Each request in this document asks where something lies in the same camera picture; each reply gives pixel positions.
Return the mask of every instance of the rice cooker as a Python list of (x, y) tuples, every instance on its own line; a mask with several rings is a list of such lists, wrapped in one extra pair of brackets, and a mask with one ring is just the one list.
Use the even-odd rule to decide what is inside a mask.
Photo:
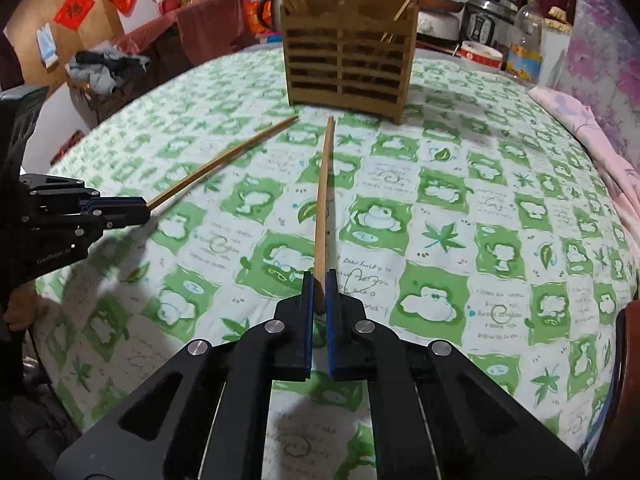
[(517, 13), (515, 0), (468, 0), (462, 14), (460, 41), (474, 41), (506, 54)]

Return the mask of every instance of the round table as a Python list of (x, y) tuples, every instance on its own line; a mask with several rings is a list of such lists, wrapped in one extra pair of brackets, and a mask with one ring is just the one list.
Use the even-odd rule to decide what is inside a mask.
[[(281, 50), (235, 54), (138, 99), (51, 173), (149, 200), (295, 113), (145, 226), (38, 280), (59, 303), (37, 326), (40, 353), (77, 425), (190, 340), (235, 341), (299, 293), (333, 114), (328, 266), (340, 290), (401, 338), (452, 342), (578, 450), (606, 399), (635, 269), (589, 157), (515, 82), (415, 59), (396, 126), (290, 108)], [(325, 333), (316, 319), (311, 380), (273, 385), (265, 478), (375, 476), (366, 388), (329, 379)]]

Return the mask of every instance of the pink floral fabric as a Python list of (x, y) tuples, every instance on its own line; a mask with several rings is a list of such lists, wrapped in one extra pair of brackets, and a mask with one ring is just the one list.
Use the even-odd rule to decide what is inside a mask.
[(556, 89), (588, 105), (616, 153), (640, 170), (640, 33), (619, 0), (578, 0)]

